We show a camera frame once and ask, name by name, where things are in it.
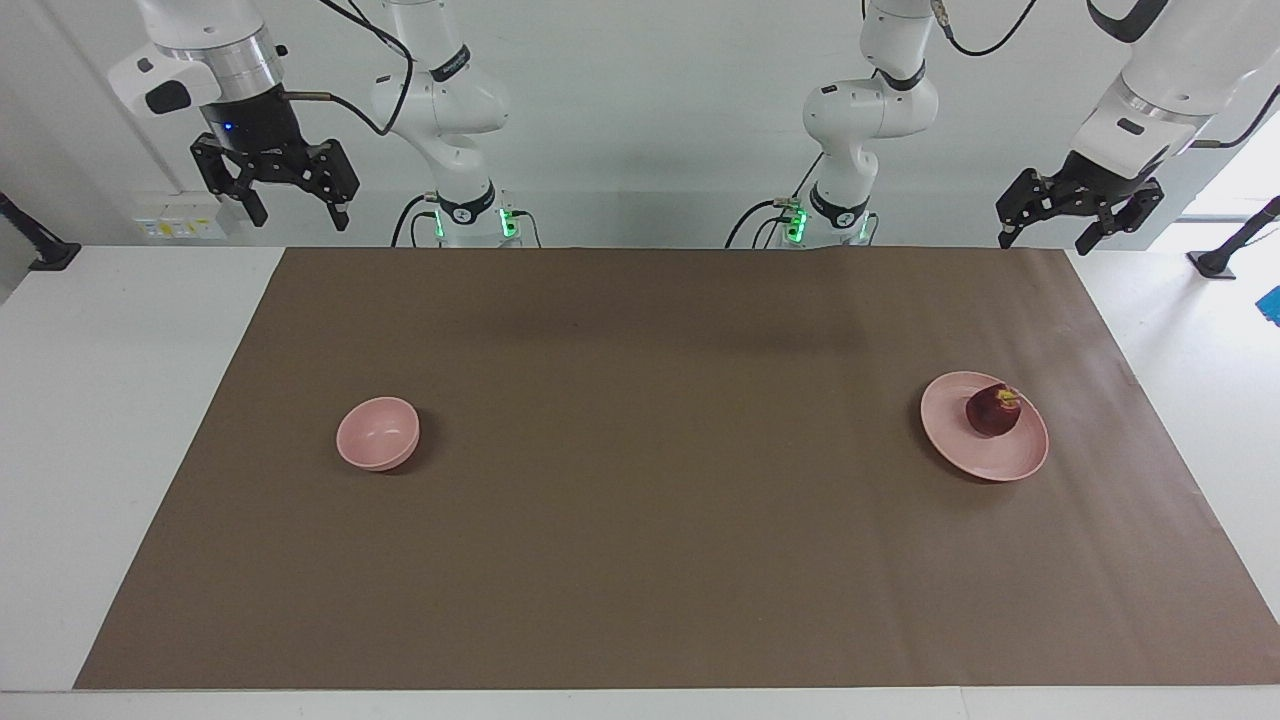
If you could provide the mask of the dark red apple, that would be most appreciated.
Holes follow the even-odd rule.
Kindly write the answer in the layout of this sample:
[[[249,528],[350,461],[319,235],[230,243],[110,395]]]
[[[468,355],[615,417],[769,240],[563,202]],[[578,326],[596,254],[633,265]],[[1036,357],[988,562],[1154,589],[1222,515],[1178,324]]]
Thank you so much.
[[[1023,396],[1011,386],[997,383],[975,392],[965,404],[972,429],[984,437],[1000,437],[1012,430],[1023,411]]]

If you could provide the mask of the pink bowl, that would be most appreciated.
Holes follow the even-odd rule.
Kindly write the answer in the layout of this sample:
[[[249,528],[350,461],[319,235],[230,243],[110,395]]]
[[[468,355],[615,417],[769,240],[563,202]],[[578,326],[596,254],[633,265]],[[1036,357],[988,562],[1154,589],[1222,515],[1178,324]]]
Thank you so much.
[[[364,471],[389,471],[419,447],[417,409],[398,397],[370,398],[352,407],[335,430],[340,459]]]

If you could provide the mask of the pink plate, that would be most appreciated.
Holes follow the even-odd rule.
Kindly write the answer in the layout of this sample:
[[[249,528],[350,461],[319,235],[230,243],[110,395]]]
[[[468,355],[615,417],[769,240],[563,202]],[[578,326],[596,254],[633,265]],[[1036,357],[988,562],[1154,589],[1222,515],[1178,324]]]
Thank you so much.
[[[986,437],[966,419],[969,398],[998,379],[979,372],[948,372],[923,391],[920,419],[934,450],[966,474],[996,483],[1033,477],[1050,454],[1050,432],[1039,410],[1028,400],[1012,429]]]

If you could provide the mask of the black clamp stand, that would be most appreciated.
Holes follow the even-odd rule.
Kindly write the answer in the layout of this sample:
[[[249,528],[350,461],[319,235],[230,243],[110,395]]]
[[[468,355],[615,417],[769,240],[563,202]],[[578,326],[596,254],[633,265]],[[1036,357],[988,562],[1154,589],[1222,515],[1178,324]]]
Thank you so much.
[[[82,250],[81,243],[63,240],[20,209],[4,192],[0,192],[0,217],[4,217],[33,246],[37,256],[29,264],[31,272],[65,270]]]
[[[1229,263],[1233,255],[1253,243],[1260,233],[1280,218],[1280,193],[1270,199],[1248,218],[1228,240],[1208,251],[1190,251],[1187,260],[1206,279],[1234,281]]]

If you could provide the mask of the brown table mat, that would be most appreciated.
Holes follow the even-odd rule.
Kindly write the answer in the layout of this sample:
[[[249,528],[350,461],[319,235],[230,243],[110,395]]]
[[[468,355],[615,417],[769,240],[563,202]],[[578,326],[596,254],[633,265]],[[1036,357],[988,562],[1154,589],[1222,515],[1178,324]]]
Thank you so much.
[[[1011,386],[1044,465],[934,450]],[[343,416],[419,447],[364,471]],[[283,254],[79,689],[1276,685],[1280,625],[1062,252]]]

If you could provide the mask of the white wall outlet box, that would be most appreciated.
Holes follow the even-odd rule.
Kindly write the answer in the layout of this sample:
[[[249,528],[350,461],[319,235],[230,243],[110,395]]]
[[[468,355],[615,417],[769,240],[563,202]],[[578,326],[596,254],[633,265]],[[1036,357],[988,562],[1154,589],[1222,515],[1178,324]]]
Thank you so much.
[[[146,240],[221,242],[228,233],[220,213],[209,193],[143,193],[134,196],[131,218]]]

